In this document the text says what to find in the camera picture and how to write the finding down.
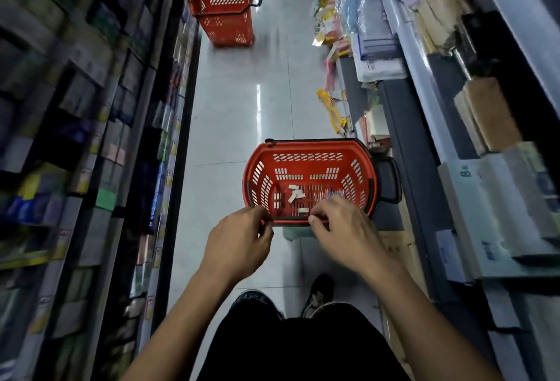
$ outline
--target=store aisle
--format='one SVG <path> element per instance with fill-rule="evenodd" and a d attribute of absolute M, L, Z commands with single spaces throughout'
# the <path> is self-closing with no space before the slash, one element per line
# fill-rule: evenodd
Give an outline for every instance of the store aisle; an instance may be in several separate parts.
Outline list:
<path fill-rule="evenodd" d="M 312 46 L 311 4 L 263 0 L 253 9 L 251 48 L 214 49 L 202 33 L 169 308 L 198 268 L 210 229 L 243 207 L 242 174 L 257 144 L 266 138 L 336 137 L 315 94 L 324 86 L 325 68 L 323 49 Z M 289 242 L 282 229 L 275 229 L 269 258 L 237 286 L 210 325 L 193 378 L 219 322 L 243 289 L 263 291 L 286 316 L 295 317 L 313 279 L 323 272 L 335 278 L 336 298 L 359 301 L 380 327 L 377 300 L 353 273 L 334 264 L 315 239 Z"/>

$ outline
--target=black sneaker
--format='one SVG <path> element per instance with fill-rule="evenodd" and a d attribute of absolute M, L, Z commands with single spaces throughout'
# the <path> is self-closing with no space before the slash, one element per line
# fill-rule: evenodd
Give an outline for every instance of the black sneaker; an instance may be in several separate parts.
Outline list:
<path fill-rule="evenodd" d="M 253 300 L 258 301 L 259 305 L 265 305 L 267 313 L 276 314 L 278 316 L 278 319 L 280 319 L 281 321 L 284 319 L 284 314 L 276 308 L 274 302 L 270 299 L 270 297 L 265 293 L 260 292 L 259 290 L 247 290 L 241 293 L 241 295 L 235 299 L 231 307 L 234 308 L 243 306 L 244 304 L 250 303 Z"/>
<path fill-rule="evenodd" d="M 333 300 L 334 281 L 329 275 L 319 275 L 313 285 L 309 297 L 305 302 L 304 310 L 301 312 L 302 318 L 310 318 L 315 311 L 323 304 Z"/>

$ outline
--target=red shopping basket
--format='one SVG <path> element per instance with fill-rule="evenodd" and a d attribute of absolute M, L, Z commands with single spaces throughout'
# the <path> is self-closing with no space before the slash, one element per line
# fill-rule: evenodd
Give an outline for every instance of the red shopping basket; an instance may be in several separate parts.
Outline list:
<path fill-rule="evenodd" d="M 377 200 L 398 203 L 402 192 L 394 160 L 397 198 L 378 197 L 378 182 L 368 150 L 356 139 L 274 141 L 259 145 L 243 173 L 243 199 L 250 207 L 264 206 L 274 224 L 308 225 L 318 201 L 339 194 L 368 216 Z M 294 188 L 305 194 L 290 202 Z"/>
<path fill-rule="evenodd" d="M 190 12 L 216 47 L 253 44 L 251 7 L 263 0 L 190 0 Z"/>

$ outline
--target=sneaker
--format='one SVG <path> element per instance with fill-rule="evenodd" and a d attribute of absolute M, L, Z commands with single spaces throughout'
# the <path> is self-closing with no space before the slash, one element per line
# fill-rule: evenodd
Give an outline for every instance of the sneaker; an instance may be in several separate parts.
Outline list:
<path fill-rule="evenodd" d="M 247 290 L 241 293 L 241 295 L 235 299 L 231 307 L 233 308 L 235 306 L 239 306 L 240 304 L 247 303 L 247 301 L 250 300 L 256 300 L 262 303 L 267 307 L 267 312 L 276 314 L 278 316 L 278 319 L 280 319 L 281 321 L 284 319 L 284 314 L 276 308 L 276 305 L 270 299 L 270 297 L 265 293 L 260 292 L 259 290 Z"/>
<path fill-rule="evenodd" d="M 329 275 L 319 275 L 315 281 L 313 281 L 311 292 L 305 302 L 304 310 L 301 312 L 301 317 L 312 317 L 319 307 L 333 300 L 333 294 L 333 279 Z"/>

